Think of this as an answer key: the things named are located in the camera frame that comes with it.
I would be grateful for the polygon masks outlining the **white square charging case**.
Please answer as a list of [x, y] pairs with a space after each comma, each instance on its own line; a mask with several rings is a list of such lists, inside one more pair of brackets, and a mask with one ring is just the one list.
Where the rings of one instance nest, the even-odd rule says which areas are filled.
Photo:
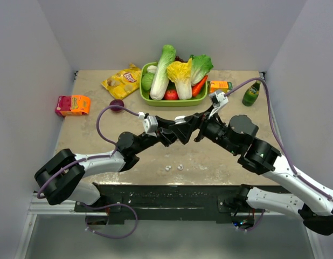
[[185, 116], [181, 115], [181, 116], [175, 117], [174, 122], [176, 125], [185, 123]]

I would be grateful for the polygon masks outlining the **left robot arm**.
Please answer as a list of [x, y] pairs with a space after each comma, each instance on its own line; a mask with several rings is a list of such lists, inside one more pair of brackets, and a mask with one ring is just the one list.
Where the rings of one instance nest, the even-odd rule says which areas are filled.
[[86, 204], [92, 211], [104, 209], [105, 197], [93, 183], [82, 182], [83, 178], [106, 172], [125, 172], [138, 163], [137, 154], [161, 142], [169, 146], [176, 141], [176, 136], [169, 126], [182, 121], [184, 117], [165, 120], [158, 116], [145, 115], [144, 132], [135, 135], [131, 132], [120, 134], [115, 149], [98, 154], [74, 154], [66, 148], [58, 152], [36, 174], [35, 180], [40, 189], [39, 199], [46, 199], [50, 205], [58, 205], [65, 200]]

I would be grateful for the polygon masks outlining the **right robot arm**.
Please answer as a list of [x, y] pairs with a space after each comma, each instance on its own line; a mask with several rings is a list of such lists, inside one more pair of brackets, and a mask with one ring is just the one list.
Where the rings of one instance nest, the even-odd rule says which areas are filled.
[[277, 148], [257, 138], [259, 128], [248, 116], [235, 115], [225, 124], [208, 113], [196, 113], [176, 118], [169, 129], [183, 144], [198, 130], [196, 142], [208, 138], [238, 156], [238, 163], [247, 171], [268, 178], [287, 190], [286, 194], [279, 194], [243, 187], [234, 198], [238, 211], [256, 208], [294, 215], [318, 234], [333, 234], [333, 189], [294, 167]]

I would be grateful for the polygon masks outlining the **red apple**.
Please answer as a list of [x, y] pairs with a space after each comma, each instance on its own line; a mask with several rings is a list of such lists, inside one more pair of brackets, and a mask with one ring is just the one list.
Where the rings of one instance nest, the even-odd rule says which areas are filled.
[[164, 95], [164, 100], [167, 101], [174, 101], [174, 100], [178, 100], [178, 94], [177, 91], [174, 89], [170, 89], [170, 90], [166, 90], [165, 95]]

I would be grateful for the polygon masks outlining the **green plastic basket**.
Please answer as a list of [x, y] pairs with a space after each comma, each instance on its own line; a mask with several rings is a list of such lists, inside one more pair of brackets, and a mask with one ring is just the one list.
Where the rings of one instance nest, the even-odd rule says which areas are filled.
[[208, 95], [208, 82], [204, 84], [201, 91], [195, 98], [189, 100], [152, 100], [150, 98], [150, 92], [145, 91], [142, 88], [142, 83], [140, 83], [140, 96], [145, 101], [146, 104], [156, 107], [187, 107], [199, 105], [203, 100], [206, 99]]

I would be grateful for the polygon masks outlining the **orange carrot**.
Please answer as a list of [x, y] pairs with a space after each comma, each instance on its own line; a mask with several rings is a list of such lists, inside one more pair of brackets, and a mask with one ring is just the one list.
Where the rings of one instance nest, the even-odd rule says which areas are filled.
[[202, 90], [203, 86], [207, 82], [208, 75], [206, 75], [201, 81], [199, 81], [195, 86], [192, 87], [192, 97], [195, 98], [198, 93]]

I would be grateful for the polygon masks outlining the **green napa cabbage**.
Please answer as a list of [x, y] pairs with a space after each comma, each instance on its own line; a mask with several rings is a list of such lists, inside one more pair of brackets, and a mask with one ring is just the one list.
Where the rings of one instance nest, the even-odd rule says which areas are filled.
[[152, 81], [150, 96], [152, 100], [162, 100], [169, 84], [167, 67], [175, 61], [176, 49], [172, 45], [165, 45], [157, 64], [157, 70]]

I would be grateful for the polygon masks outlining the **orange juice carton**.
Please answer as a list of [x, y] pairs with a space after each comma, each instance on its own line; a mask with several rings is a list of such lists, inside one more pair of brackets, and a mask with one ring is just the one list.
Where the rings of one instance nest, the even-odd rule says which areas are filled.
[[222, 90], [224, 93], [227, 93], [233, 89], [233, 85], [229, 81], [219, 81], [219, 80], [210, 80], [209, 81], [209, 91], [210, 93], [215, 92], [216, 90]]

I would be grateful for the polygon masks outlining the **round green cabbage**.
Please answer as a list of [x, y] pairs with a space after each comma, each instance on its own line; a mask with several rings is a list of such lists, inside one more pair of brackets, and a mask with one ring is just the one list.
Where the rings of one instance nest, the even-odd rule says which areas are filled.
[[141, 79], [141, 87], [145, 90], [145, 91], [150, 91], [151, 87], [152, 87], [152, 82], [154, 79], [154, 74], [147, 72], [146, 74], [143, 75], [142, 79]]

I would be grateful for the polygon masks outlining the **purple red onion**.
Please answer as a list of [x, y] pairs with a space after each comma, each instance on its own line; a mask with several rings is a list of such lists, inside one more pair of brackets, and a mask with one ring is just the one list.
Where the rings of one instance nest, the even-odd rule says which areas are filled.
[[120, 99], [114, 99], [110, 102], [110, 110], [114, 113], [119, 113], [123, 111], [124, 102]]

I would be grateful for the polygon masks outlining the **yellow napa cabbage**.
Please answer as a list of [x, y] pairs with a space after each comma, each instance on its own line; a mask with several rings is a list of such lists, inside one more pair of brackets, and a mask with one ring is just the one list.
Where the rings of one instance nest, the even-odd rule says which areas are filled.
[[167, 76], [174, 83], [180, 100], [188, 100], [192, 97], [191, 70], [191, 58], [186, 63], [172, 62], [166, 69]]

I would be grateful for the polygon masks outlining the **white garlic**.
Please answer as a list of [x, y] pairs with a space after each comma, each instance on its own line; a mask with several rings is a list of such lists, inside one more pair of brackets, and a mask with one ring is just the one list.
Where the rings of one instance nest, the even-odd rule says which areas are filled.
[[156, 65], [149, 65], [147, 67], [147, 72], [148, 73], [152, 73], [152, 74], [155, 74], [157, 71], [157, 66]]

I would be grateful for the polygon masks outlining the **yellow Lays chips bag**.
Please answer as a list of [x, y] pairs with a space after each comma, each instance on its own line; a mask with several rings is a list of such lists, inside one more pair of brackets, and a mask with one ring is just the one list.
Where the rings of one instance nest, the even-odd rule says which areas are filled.
[[108, 79], [102, 81], [101, 85], [112, 97], [123, 100], [140, 88], [140, 79], [141, 69], [130, 63], [127, 69], [110, 76]]

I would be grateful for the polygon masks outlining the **green leafy cabbage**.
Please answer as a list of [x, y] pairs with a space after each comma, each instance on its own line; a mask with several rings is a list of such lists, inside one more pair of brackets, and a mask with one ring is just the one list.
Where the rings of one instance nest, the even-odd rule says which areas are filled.
[[191, 85], [195, 86], [213, 69], [213, 64], [211, 57], [205, 54], [191, 55], [190, 58], [192, 59]]

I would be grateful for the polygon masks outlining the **green Perrier glass bottle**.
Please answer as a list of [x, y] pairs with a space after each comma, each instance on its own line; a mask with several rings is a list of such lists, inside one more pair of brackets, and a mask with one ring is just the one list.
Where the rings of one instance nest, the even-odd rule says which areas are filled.
[[242, 98], [242, 104], [245, 106], [252, 106], [260, 93], [260, 85], [261, 85], [261, 81], [256, 81], [255, 83], [253, 83], [245, 92], [243, 98]]

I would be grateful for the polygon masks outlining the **dark red grapes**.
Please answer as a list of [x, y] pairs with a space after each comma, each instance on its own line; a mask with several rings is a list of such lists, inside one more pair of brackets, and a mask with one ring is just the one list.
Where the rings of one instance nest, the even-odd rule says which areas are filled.
[[178, 61], [178, 62], [184, 62], [184, 60], [182, 58], [180, 58], [179, 56], [176, 56], [175, 57], [175, 61]]

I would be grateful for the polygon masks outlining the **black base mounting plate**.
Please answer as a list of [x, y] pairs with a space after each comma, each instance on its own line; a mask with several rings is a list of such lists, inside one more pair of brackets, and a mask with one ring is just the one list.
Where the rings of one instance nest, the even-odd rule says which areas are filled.
[[240, 186], [99, 185], [100, 199], [77, 213], [108, 215], [110, 224], [139, 219], [231, 223], [233, 216], [259, 212], [237, 195]]

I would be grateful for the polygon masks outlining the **orange pink snack box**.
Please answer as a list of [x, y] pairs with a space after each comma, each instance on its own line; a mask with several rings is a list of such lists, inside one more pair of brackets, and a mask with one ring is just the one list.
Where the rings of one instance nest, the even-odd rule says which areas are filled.
[[59, 96], [55, 113], [61, 117], [88, 115], [90, 106], [91, 100], [83, 95]]

